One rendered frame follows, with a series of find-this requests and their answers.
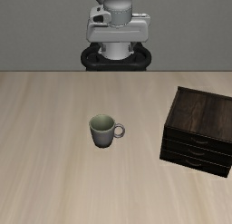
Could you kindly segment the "green mug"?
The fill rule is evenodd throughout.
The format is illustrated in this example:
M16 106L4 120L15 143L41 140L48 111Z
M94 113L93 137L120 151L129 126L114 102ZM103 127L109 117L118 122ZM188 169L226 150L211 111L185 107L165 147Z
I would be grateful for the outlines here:
M99 148L108 148L114 138L121 138L125 134L125 127L106 114L92 117L89 126L92 140Z

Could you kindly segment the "dark wooden cabinet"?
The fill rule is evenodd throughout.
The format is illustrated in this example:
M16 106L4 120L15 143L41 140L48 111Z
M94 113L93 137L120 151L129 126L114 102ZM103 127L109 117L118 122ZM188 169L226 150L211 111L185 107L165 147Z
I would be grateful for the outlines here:
M232 168L232 98L179 87L159 157L220 177Z

